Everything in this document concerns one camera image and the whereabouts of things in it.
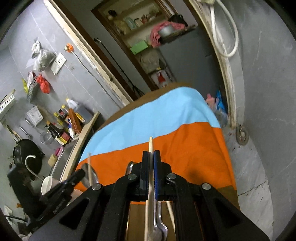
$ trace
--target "frying pan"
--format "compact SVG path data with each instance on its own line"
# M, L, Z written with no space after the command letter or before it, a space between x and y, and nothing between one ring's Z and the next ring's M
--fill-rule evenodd
M38 174L42 167L42 159L44 153L39 150L38 146L29 139L22 139L16 142L16 146L13 149L13 159L15 163L25 164L25 159L28 155L36 156L36 159L28 159L29 168L36 174ZM35 176L30 174L31 180L35 179Z

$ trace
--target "white cup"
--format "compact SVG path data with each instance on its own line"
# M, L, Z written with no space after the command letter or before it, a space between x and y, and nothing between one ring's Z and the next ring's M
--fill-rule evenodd
M59 180L54 179L52 176L47 176L44 178L42 186L41 186L41 193L44 195L47 193L50 189L52 189L54 186L59 184ZM82 194L82 191L74 189L73 192L71 193L71 200L69 203L73 202L77 197L79 197Z

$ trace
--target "metal pot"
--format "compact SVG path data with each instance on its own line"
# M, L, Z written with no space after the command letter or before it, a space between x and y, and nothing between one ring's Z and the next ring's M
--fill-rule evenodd
M165 26L161 30L158 31L159 35L162 38L165 38L174 32L175 32L175 29L172 25Z

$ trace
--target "pink towel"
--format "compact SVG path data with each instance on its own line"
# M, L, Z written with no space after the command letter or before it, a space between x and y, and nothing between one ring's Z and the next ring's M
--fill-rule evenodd
M180 30L185 28L185 25L182 23L174 23L174 22L168 22L168 21L164 21L162 23L155 25L150 33L150 41L151 41L152 47L156 48L160 46L160 43L158 42L158 40L160 39L160 35L158 34L158 31L160 31L162 28L168 25L172 25L175 30Z

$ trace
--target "dish rack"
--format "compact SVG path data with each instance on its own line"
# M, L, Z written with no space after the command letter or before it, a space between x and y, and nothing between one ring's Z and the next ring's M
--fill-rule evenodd
M39 84L37 83L36 78L37 77L34 77L32 83L30 84L27 94L27 101L29 101L30 103L32 102L37 93L37 90L39 89Z
M15 102L15 96L11 92L0 104L0 120L4 117L6 112L13 106Z

